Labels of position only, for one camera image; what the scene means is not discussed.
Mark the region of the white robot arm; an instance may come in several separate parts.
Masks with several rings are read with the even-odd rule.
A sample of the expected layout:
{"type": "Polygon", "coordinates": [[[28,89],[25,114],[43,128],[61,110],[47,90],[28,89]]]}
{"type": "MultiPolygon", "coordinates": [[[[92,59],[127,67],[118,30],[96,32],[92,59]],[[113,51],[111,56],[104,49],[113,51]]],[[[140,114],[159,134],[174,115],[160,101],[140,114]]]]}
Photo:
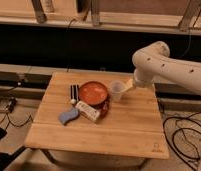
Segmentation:
{"type": "Polygon", "coordinates": [[[201,63],[170,58],[169,46],[163,41],[137,50],[132,63],[135,66],[133,87],[148,87],[155,76],[160,76],[201,95],[201,63]]]}

